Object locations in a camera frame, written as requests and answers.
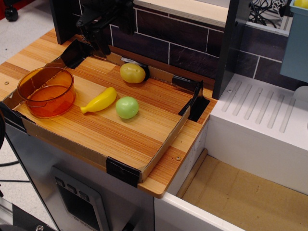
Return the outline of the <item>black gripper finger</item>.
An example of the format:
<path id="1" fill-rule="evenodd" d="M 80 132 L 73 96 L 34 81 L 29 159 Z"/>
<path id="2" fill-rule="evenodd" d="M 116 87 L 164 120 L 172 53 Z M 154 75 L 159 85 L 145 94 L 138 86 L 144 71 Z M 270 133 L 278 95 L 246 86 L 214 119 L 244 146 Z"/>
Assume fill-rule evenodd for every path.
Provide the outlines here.
<path id="1" fill-rule="evenodd" d="M 88 30 L 83 32 L 83 37 L 93 47 L 93 54 L 99 57 L 106 57 L 111 54 L 108 41 L 100 29 Z"/>
<path id="2" fill-rule="evenodd" d="M 134 10 L 127 10 L 120 14 L 118 18 L 118 26 L 121 32 L 127 35 L 133 35 L 135 32 L 135 16 Z"/>

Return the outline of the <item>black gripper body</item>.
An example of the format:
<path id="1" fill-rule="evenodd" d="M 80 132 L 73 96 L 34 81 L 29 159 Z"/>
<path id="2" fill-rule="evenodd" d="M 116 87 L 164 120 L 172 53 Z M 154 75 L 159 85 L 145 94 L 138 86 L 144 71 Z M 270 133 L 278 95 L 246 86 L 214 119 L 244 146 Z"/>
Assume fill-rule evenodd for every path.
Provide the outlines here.
<path id="1" fill-rule="evenodd" d="M 120 14 L 134 9 L 132 0 L 81 0 L 82 16 L 76 26 L 86 30 L 103 29 L 112 23 L 118 25 Z"/>

